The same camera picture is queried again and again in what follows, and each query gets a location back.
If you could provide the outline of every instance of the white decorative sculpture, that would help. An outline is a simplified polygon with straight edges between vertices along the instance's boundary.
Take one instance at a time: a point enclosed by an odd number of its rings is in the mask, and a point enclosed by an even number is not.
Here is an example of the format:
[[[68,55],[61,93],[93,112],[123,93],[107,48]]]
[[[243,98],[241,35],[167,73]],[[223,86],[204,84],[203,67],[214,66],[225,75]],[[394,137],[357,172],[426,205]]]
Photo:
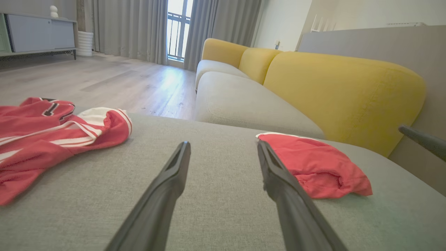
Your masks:
[[[51,17],[59,18],[59,15],[57,14],[57,7],[56,6],[51,5],[50,6],[50,11],[51,11],[51,14],[50,14]]]

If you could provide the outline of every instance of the curtain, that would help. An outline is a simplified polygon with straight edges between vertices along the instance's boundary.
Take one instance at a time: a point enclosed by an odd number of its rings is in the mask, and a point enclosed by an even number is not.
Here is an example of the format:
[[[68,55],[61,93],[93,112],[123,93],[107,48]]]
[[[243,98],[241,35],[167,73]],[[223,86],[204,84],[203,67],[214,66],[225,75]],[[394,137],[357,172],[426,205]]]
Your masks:
[[[94,0],[96,51],[167,64],[168,0]]]
[[[219,0],[194,0],[187,37],[184,69],[196,71],[203,43],[212,35]]]
[[[262,0],[194,0],[184,68],[196,71],[207,38],[251,46]]]

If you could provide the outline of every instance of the folded red cloth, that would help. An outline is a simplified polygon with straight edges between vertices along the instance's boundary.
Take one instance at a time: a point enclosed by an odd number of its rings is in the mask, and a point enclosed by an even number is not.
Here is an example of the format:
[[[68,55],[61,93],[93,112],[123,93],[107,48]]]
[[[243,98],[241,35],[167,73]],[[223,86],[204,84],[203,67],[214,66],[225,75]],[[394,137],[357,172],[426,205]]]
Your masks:
[[[372,195],[367,176],[344,153],[321,141],[284,134],[259,134],[313,199],[351,192]]]

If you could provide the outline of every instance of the red and white jersey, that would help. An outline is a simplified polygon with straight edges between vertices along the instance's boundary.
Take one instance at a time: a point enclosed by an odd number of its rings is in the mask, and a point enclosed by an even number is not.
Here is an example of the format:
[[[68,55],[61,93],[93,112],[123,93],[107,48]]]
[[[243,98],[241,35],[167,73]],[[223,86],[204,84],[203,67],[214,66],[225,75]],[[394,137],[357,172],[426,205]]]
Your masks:
[[[73,115],[68,101],[28,98],[0,106],[0,205],[10,203],[46,169],[88,150],[124,142],[132,121],[104,107]]]

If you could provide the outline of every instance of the red jersey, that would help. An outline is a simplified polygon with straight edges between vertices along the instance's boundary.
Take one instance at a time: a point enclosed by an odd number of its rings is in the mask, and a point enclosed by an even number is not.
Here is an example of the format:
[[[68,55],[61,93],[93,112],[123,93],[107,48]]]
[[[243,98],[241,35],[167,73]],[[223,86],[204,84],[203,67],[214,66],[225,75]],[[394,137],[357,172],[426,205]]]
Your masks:
[[[319,140],[279,133],[257,137],[270,144],[288,171],[313,199],[340,198],[351,192],[372,195],[367,176],[344,153]]]
[[[123,110],[99,107],[77,116],[73,111],[71,102],[35,97],[0,106],[0,205],[46,169],[75,154],[121,144],[132,133]]]

